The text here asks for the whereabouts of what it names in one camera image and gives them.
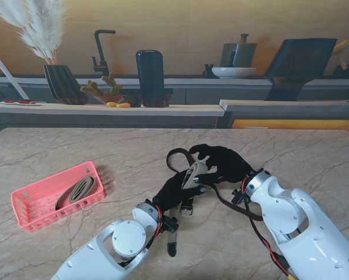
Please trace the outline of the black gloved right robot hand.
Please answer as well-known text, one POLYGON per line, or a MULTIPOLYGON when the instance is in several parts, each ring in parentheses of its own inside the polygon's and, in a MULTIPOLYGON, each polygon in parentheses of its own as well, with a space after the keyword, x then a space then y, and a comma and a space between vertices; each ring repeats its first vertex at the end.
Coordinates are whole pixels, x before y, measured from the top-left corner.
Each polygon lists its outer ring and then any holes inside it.
POLYGON ((238 183, 250 176, 255 170, 237 152, 223 146, 195 145, 190 154, 198 153, 198 160, 207 158, 205 164, 213 173, 200 174, 194 179, 201 184, 219 184, 221 182, 238 183))

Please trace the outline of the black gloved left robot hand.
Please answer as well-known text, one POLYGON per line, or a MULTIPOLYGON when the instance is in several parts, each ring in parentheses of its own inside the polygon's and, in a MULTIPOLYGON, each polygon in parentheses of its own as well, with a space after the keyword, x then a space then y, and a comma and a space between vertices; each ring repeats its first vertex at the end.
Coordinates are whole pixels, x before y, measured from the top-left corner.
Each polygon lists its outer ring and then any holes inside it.
POLYGON ((157 205, 162 212, 175 208, 182 201, 201 195, 206 191, 202 186, 182 189, 186 173, 186 170, 176 173, 167 180, 160 191, 153 197, 152 203, 157 205))

